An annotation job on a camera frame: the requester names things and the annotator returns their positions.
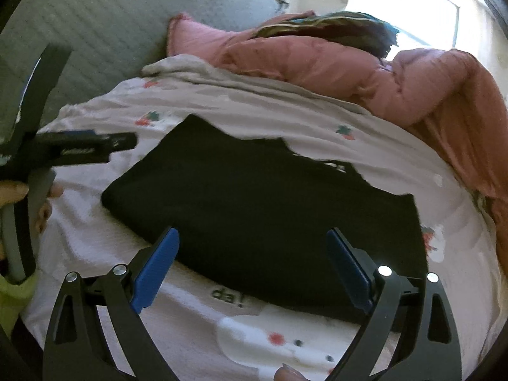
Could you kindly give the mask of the person's right hand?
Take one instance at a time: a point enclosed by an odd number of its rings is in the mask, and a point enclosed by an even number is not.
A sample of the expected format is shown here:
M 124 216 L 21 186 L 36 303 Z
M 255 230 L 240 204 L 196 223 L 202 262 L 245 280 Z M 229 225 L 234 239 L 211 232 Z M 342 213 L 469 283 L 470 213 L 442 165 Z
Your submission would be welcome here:
M 295 370 L 287 364 L 282 366 L 276 371 L 274 381 L 309 381 L 303 374 Z

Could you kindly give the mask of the person's left hand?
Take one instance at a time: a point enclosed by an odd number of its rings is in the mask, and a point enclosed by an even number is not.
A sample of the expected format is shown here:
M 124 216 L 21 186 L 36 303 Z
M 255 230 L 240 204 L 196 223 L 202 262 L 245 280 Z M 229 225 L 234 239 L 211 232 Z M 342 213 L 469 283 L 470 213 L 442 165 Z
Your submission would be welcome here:
M 17 203 L 28 195 L 29 187 L 22 182 L 2 181 L 1 182 L 1 206 Z M 40 206 L 34 228 L 39 235 L 46 229 L 46 224 L 52 215 L 50 200 L 59 198 L 64 193 L 64 188 L 59 184 L 52 184 L 46 200 Z

